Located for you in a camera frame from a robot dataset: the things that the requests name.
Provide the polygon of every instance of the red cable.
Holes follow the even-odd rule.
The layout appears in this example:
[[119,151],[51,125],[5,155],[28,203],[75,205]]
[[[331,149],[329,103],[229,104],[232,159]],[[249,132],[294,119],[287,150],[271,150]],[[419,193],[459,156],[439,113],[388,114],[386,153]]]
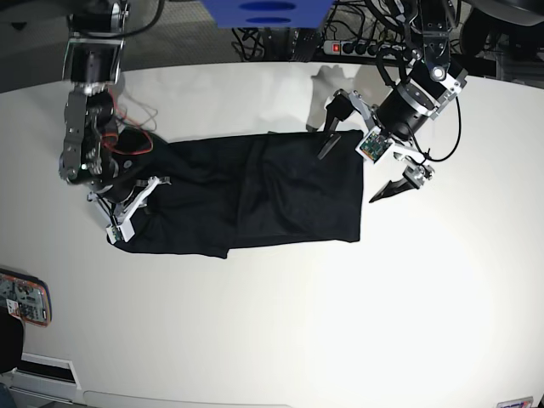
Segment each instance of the red cable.
[[[113,97],[113,94],[111,93],[111,90],[108,89],[108,92],[110,93],[111,100],[113,101],[113,108],[115,109],[115,111],[117,113],[120,113],[119,108],[117,107],[116,100]],[[120,150],[116,149],[115,147],[113,147],[114,145],[105,142],[104,139],[102,140],[102,145],[107,150],[111,151],[112,153],[117,153],[118,155],[138,156],[138,155],[144,155],[146,153],[150,153],[153,150],[153,138],[142,128],[141,124],[138,124],[134,119],[128,117],[126,113],[124,113],[124,114],[122,113],[121,115],[122,115],[123,119],[131,122],[137,129],[139,129],[144,134],[144,136],[150,142],[150,147],[148,149],[137,150],[137,151],[120,151]],[[108,137],[114,137],[116,139],[116,144],[117,144],[117,140],[119,139],[119,135],[117,133],[106,133],[106,134],[102,135],[102,138],[108,138]]]

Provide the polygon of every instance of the power strip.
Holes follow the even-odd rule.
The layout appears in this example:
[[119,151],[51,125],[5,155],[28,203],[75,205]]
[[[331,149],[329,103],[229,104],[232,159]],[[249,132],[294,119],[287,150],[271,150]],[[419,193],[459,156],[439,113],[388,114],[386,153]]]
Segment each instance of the power strip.
[[[387,42],[383,43],[385,47],[392,47],[403,51],[403,47],[400,45],[391,45]],[[370,45],[366,47],[366,41],[361,40],[358,43],[353,41],[335,41],[335,40],[326,40],[323,44],[323,52],[327,55],[342,55],[345,57],[366,57],[366,58],[375,58],[377,52],[377,41],[372,40]],[[387,55],[383,58],[384,60],[394,60],[394,57]]]

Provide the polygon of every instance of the white table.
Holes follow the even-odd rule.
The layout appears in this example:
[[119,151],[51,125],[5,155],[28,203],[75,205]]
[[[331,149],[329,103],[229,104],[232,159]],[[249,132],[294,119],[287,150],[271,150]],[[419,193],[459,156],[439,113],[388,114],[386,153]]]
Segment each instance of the white table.
[[[159,109],[157,132],[181,140],[303,131],[319,69],[206,65],[125,77],[135,99]],[[379,103],[387,92],[373,67],[325,71],[348,79],[328,76],[316,94],[355,83]],[[58,177],[70,88],[0,94],[0,264],[48,283],[53,322],[28,326],[25,351],[72,360],[83,391],[295,408],[541,397],[541,90],[469,78],[461,145],[430,184],[368,205],[403,167],[366,169],[360,243],[219,260],[131,255],[106,242],[87,191]],[[418,134],[422,145],[447,153],[456,122],[450,106]]]

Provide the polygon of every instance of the circuit board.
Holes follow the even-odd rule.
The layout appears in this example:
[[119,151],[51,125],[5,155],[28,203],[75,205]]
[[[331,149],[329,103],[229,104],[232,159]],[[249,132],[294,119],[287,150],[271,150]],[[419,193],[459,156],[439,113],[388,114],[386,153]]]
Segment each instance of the circuit board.
[[16,314],[22,320],[38,326],[47,326],[51,321],[48,288],[45,283],[0,269],[0,307],[11,310],[16,304]]
[[393,143],[389,138],[372,129],[357,146],[357,152],[364,158],[376,163],[382,158]]

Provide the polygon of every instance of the wire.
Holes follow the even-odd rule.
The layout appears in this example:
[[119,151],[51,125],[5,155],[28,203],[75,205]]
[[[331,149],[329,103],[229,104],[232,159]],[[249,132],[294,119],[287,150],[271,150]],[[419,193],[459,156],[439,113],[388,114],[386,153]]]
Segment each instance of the wire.
[[459,23],[461,22],[461,10],[462,10],[462,0],[457,0],[456,27],[458,27]]
[[79,33],[87,38],[106,38],[106,39],[127,38],[127,37],[137,36],[138,34],[141,34],[142,32],[148,31],[159,21],[159,19],[162,16],[162,11],[164,10],[165,3],[166,3],[166,0],[159,0],[159,3],[156,6],[156,12],[155,12],[155,16],[153,17],[153,20],[151,20],[148,24],[144,25],[143,27],[137,30],[122,32],[121,34],[104,35],[104,36],[91,34],[90,32],[87,32],[87,31],[79,31]]
[[404,28],[400,25],[393,24],[391,21],[389,21],[385,15],[383,15],[380,10],[374,5],[372,0],[365,0],[366,7],[369,9],[369,11],[382,23],[382,25],[386,28],[388,28],[391,31],[396,31],[400,35],[404,34]]
[[[238,33],[236,32],[236,30],[234,28],[231,29],[232,33],[234,34],[234,36],[236,38],[236,41],[238,42],[238,45],[240,46],[240,50],[236,48],[236,46],[235,46],[236,42],[233,42],[232,46],[235,49],[235,51],[240,55],[241,61],[242,62],[253,61],[255,56],[257,55],[257,51],[258,51],[259,46],[262,48],[262,50],[261,50],[261,55],[262,55],[262,52],[264,51],[264,45],[260,42],[260,38],[261,38],[260,32],[255,31],[256,34],[257,34],[257,36],[255,37],[254,33],[251,32],[251,31],[246,31],[246,30],[243,30],[241,28],[239,28],[238,30],[244,34],[243,38],[240,38],[240,36],[238,35]],[[253,40],[253,47],[252,48],[247,47],[246,45],[244,45],[244,38],[246,40],[249,39],[249,38],[251,38]],[[251,53],[250,56],[247,56],[246,49],[251,49],[252,50],[252,53]]]
[[102,195],[97,194],[96,198],[97,198],[97,202],[99,203],[99,206],[101,206],[104,212],[108,214],[108,217],[110,218],[110,221],[111,221],[111,225],[117,226],[117,220],[111,207],[108,206],[108,204],[106,203]]
[[459,143],[461,142],[461,133],[462,133],[462,118],[461,118],[461,105],[459,104],[458,96],[456,97],[456,103],[457,103],[457,116],[459,118],[459,133],[457,135],[456,145],[453,147],[453,150],[450,152],[450,154],[446,157],[443,157],[441,159],[433,159],[429,155],[430,150],[427,153],[424,153],[421,147],[419,146],[419,144],[417,143],[416,135],[414,134],[413,130],[411,130],[411,127],[406,124],[406,126],[408,127],[408,132],[410,133],[410,136],[412,140],[414,141],[414,144],[416,145],[417,150],[425,157],[425,160],[429,160],[430,162],[434,162],[434,163],[445,162],[446,160],[448,160],[450,157],[453,156],[453,154],[457,150],[457,147],[459,147]]
[[[115,110],[115,112],[119,113],[119,108],[117,106],[117,102],[115,100],[115,98],[113,97],[113,95],[111,94],[111,91],[108,90],[108,92],[110,93],[110,96],[111,96],[111,100],[113,101],[113,108]],[[114,146],[116,145],[117,141],[119,140],[119,135],[117,133],[113,133],[113,132],[109,132],[109,133],[105,133],[102,135],[102,139],[101,139],[101,142],[102,142],[102,145],[109,151],[111,151],[112,153],[117,153],[118,155],[123,155],[123,156],[139,156],[139,155],[144,155],[146,153],[150,153],[153,151],[153,138],[150,136],[149,133],[147,133],[147,131],[145,131],[145,129],[143,129],[141,127],[140,124],[138,124],[134,119],[132,119],[131,117],[127,116],[126,113],[122,113],[122,120],[123,121],[129,121],[130,123],[132,123],[140,132],[142,132],[145,136],[145,138],[149,141],[150,143],[150,147],[147,148],[147,149],[142,149],[142,150],[136,150],[136,151],[122,151],[122,150],[118,150],[116,149]],[[107,138],[115,138],[115,143],[111,143],[109,141],[107,141],[106,139]]]

